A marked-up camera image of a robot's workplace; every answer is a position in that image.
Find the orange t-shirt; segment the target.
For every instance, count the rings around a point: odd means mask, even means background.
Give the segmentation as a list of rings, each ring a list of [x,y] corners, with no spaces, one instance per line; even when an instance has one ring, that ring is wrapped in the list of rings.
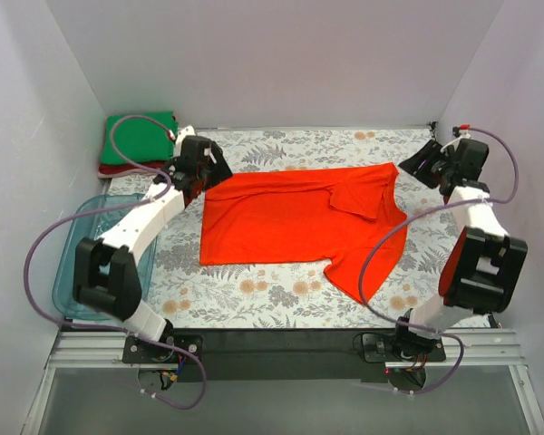
[[[239,173],[205,197],[203,266],[328,260],[327,280],[356,302],[371,298],[403,256],[407,216],[394,199],[393,163]]]

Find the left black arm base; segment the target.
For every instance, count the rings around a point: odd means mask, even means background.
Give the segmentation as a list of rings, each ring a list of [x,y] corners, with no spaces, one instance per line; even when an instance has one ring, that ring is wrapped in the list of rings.
[[[173,334],[165,340],[170,346],[177,346],[189,353],[201,357],[203,337],[196,334]],[[128,336],[125,340],[121,361],[123,363],[178,363],[183,356],[171,349],[144,342],[134,336]]]

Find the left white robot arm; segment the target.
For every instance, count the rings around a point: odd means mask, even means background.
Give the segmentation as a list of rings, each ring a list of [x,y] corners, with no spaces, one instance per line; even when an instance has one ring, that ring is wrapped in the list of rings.
[[[175,342],[165,334],[168,321],[143,298],[138,264],[167,224],[201,193],[232,177],[221,147],[195,134],[178,141],[180,155],[156,176],[140,205],[95,240],[84,238],[75,248],[73,299],[121,322],[145,337],[143,351],[157,363],[169,360]]]

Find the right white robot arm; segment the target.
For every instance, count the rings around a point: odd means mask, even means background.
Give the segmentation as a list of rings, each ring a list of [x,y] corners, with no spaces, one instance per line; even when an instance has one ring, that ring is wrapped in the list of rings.
[[[510,303],[528,253],[496,218],[490,190],[479,180],[489,156],[487,144],[461,137],[443,146],[429,140],[400,169],[451,206],[461,233],[441,271],[438,291],[409,310],[396,326],[393,352],[403,360],[431,353],[440,334],[474,315],[503,312]]]

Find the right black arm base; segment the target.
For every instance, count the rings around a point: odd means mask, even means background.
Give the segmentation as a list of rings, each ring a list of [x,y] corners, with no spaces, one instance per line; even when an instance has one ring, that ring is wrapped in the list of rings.
[[[354,350],[366,363],[440,363],[446,360],[441,340],[400,338],[385,333],[359,333],[352,340]]]

